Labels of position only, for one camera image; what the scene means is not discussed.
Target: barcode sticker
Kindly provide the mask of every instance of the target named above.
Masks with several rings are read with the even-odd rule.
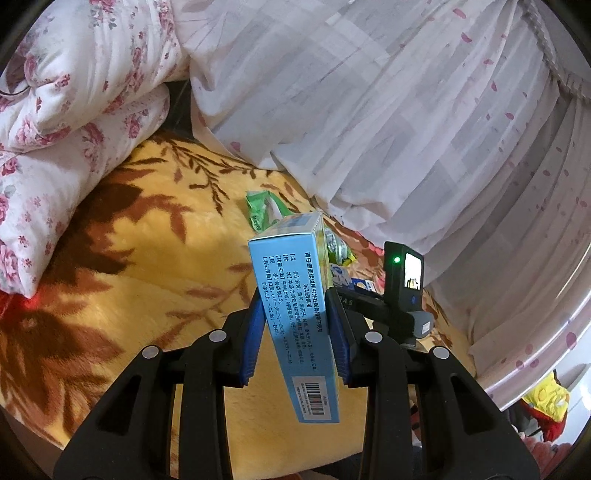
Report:
[[[302,415],[308,421],[330,420],[325,377],[291,377]]]

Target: blue medicine box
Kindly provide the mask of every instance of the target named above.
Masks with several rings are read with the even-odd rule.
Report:
[[[320,212],[291,215],[248,242],[277,358],[301,423],[338,423],[324,292],[332,286]]]

